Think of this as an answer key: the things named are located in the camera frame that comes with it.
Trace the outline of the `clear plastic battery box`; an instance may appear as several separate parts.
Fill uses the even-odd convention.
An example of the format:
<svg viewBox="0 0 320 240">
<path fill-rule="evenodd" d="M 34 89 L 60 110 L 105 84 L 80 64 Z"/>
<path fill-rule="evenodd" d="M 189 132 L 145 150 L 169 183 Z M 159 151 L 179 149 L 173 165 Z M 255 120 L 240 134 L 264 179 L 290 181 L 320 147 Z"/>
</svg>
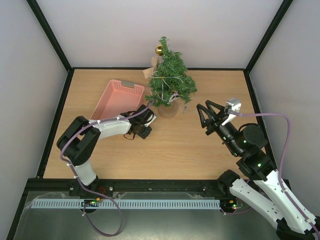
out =
<svg viewBox="0 0 320 240">
<path fill-rule="evenodd" d="M 183 114 L 187 113 L 187 111 L 188 111 L 188 106 L 189 106 L 188 103 L 184 103 L 184 104 L 183 104 L 183 109 L 182 109 Z"/>
</svg>

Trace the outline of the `round wooden tree base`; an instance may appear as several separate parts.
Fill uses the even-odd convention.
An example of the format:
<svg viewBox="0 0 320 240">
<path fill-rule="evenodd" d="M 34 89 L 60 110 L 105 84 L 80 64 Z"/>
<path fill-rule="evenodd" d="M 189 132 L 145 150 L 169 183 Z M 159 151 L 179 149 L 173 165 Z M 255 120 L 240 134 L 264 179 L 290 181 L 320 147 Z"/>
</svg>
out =
<svg viewBox="0 0 320 240">
<path fill-rule="evenodd" d="M 157 108 L 157 112 L 160 117 L 164 119 L 171 119 L 173 118 L 178 112 L 179 106 L 177 103 L 172 103 L 170 106 L 160 106 Z"/>
</svg>

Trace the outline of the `silver glitter star ornament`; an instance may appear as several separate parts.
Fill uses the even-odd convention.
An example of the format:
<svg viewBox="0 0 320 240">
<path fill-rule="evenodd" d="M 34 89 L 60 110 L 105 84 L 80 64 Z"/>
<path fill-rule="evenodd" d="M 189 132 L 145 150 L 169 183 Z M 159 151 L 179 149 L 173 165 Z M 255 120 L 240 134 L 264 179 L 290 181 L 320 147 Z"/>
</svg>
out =
<svg viewBox="0 0 320 240">
<path fill-rule="evenodd" d="M 180 98 L 180 94 L 177 91 L 175 91 L 170 96 L 168 103 L 171 104 L 174 100 L 179 99 L 179 98 Z"/>
</svg>

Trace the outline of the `pink perforated plastic basket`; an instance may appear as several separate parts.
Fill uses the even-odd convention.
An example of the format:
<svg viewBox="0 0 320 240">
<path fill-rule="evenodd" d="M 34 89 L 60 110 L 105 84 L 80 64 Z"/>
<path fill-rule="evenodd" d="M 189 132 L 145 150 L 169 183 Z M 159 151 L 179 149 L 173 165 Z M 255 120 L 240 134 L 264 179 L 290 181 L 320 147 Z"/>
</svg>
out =
<svg viewBox="0 0 320 240">
<path fill-rule="evenodd" d="M 114 118 L 121 113 L 136 111 L 143 100 L 143 85 L 111 79 L 98 101 L 92 120 Z"/>
</svg>

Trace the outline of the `gold bauble ornament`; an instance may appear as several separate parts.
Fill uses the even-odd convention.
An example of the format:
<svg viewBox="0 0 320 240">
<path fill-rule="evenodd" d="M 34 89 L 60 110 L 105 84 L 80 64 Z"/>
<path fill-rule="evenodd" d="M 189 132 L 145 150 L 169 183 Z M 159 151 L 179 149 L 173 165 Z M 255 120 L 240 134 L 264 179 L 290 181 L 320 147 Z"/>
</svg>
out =
<svg viewBox="0 0 320 240">
<path fill-rule="evenodd" d="M 164 53 L 163 53 L 163 45 L 162 44 L 158 44 L 156 47 L 155 47 L 155 53 L 158 55 L 158 56 L 162 56 Z"/>
</svg>

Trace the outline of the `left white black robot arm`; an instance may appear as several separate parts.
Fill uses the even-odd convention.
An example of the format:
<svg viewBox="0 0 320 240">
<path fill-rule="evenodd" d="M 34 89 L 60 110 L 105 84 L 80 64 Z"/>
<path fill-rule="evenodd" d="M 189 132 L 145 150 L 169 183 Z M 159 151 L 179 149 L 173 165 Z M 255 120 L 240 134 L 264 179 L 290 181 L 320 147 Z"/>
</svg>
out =
<svg viewBox="0 0 320 240">
<path fill-rule="evenodd" d="M 76 117 L 57 140 L 61 159 L 74 171 L 85 186 L 90 186 L 98 179 L 92 168 L 90 157 L 99 140 L 116 135 L 133 135 L 145 139 L 152 131 L 151 123 L 155 113 L 146 105 L 136 111 L 120 113 L 106 119 L 86 119 Z"/>
</svg>

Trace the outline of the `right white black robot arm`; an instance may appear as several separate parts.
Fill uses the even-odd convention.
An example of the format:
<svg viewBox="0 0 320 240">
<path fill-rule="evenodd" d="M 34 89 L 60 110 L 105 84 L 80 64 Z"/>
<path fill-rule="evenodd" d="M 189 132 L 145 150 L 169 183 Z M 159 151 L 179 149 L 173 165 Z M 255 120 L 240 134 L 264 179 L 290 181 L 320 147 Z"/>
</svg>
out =
<svg viewBox="0 0 320 240">
<path fill-rule="evenodd" d="M 240 117 L 241 103 L 232 98 L 225 106 L 206 100 L 196 106 L 206 135 L 216 133 L 229 152 L 238 157 L 239 170 L 260 188 L 255 190 L 234 171 L 228 169 L 218 178 L 218 191 L 243 200 L 266 219 L 281 240 L 315 240 L 320 237 L 320 218 L 311 213 L 295 196 L 282 178 L 277 166 L 263 151 L 268 144 L 262 128 L 246 123 L 232 124 Z"/>
</svg>

